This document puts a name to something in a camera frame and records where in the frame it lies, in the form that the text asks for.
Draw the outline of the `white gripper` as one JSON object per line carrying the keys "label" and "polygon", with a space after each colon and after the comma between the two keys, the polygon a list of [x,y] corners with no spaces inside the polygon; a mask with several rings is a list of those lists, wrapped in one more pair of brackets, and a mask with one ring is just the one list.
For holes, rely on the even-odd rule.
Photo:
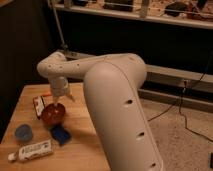
{"label": "white gripper", "polygon": [[57,107],[59,103],[59,97],[66,95],[70,100],[75,102],[72,94],[70,94],[69,83],[65,77],[56,77],[49,80],[51,93],[53,95],[53,105]]}

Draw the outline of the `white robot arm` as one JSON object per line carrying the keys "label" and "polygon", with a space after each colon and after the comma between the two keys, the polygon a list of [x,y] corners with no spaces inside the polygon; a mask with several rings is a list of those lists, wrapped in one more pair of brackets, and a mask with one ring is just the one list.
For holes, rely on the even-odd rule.
{"label": "white robot arm", "polygon": [[70,93],[70,78],[83,81],[86,106],[111,171],[165,171],[138,95],[147,76],[140,56],[106,54],[69,61],[54,52],[37,70],[49,81],[54,102]]}

